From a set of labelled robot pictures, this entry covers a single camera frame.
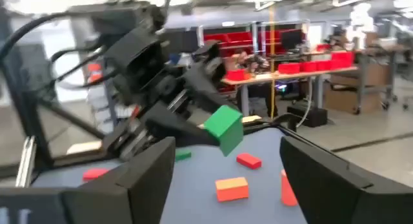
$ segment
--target workbench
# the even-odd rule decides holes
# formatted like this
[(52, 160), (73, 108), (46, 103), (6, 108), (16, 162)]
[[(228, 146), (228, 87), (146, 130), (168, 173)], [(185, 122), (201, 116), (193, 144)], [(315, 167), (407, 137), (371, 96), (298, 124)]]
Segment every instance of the workbench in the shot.
[(241, 89), (241, 107), (244, 116), (249, 116), (250, 108), (248, 105), (248, 85), (253, 85), (257, 83), (270, 83), (277, 80), (283, 79), (298, 79), (304, 77), (316, 77), (316, 84), (313, 87), (314, 102), (317, 108), (323, 107), (323, 78), (324, 74), (340, 73), (356, 71), (358, 68), (352, 66), (349, 68), (342, 68), (337, 70), (327, 70), (327, 71), (317, 71), (317, 72), (301, 72), (297, 74), (280, 74), (278, 72), (258, 74), (255, 77), (242, 81), (231, 81), (229, 79), (223, 79), (222, 82), (228, 85), (237, 85)]
[[(284, 136), (276, 128), (266, 128), (244, 136), (239, 146), (224, 157), (217, 147), (186, 147), (192, 157), (175, 162), (174, 173), (161, 224), (305, 224), (299, 206), (287, 207), (281, 202), (280, 140)], [(261, 158), (262, 167), (251, 170), (236, 162), (236, 156), (247, 152)], [(85, 163), (42, 173), (33, 187), (78, 187), (82, 175), (90, 168), (115, 168), (122, 164), (111, 159)], [(249, 198), (220, 203), (215, 181), (245, 177)]]

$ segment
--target green block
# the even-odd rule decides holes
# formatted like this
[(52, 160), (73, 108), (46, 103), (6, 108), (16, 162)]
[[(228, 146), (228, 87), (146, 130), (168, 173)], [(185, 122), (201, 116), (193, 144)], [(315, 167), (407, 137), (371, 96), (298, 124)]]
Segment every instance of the green block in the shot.
[(219, 147), (228, 156), (243, 140), (243, 115), (226, 105), (221, 106), (207, 121), (205, 130), (219, 139)]
[(192, 153), (190, 150), (176, 150), (175, 151), (175, 162), (189, 158), (191, 157), (191, 155)]

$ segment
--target person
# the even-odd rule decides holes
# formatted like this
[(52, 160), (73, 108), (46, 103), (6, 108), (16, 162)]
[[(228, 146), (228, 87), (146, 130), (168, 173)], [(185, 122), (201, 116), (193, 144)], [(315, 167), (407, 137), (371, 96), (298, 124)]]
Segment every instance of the person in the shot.
[[(270, 64), (268, 61), (259, 55), (248, 55), (246, 50), (238, 50), (232, 57), (236, 60), (236, 67), (240, 69), (248, 70), (251, 73), (264, 72), (269, 70)], [(258, 85), (248, 86), (248, 96), (249, 97), (259, 97), (265, 99), (265, 106), (267, 107), (267, 115), (271, 116), (271, 83), (262, 83)], [(241, 91), (238, 90), (236, 94), (238, 109), (242, 110), (241, 106)], [(274, 102), (273, 116), (278, 115), (277, 106)]]

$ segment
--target blue table surface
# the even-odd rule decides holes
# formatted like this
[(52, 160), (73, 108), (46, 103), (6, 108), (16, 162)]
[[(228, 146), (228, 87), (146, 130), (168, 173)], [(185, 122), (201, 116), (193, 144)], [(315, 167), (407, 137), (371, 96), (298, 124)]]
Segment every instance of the blue table surface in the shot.
[[(283, 133), (267, 128), (244, 137), (241, 144), (223, 157), (217, 147), (191, 146), (192, 157), (178, 161), (166, 199), (161, 224), (304, 224), (301, 209), (281, 203), (279, 143)], [(261, 158), (263, 165), (251, 170), (236, 162), (239, 153)], [(91, 163), (42, 174), (34, 187), (77, 187), (88, 168), (115, 168), (119, 161)], [(215, 181), (246, 177), (249, 198), (220, 203)]]

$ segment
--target white robot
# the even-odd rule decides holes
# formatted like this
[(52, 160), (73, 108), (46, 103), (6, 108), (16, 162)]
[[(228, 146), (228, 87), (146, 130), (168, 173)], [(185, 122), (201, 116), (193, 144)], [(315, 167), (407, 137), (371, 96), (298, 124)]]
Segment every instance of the white robot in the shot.
[(374, 20), (368, 15), (371, 5), (360, 3), (353, 7), (350, 13), (350, 26), (346, 28), (346, 37), (352, 42), (356, 37), (359, 39), (357, 49), (365, 48), (366, 32), (375, 32)]

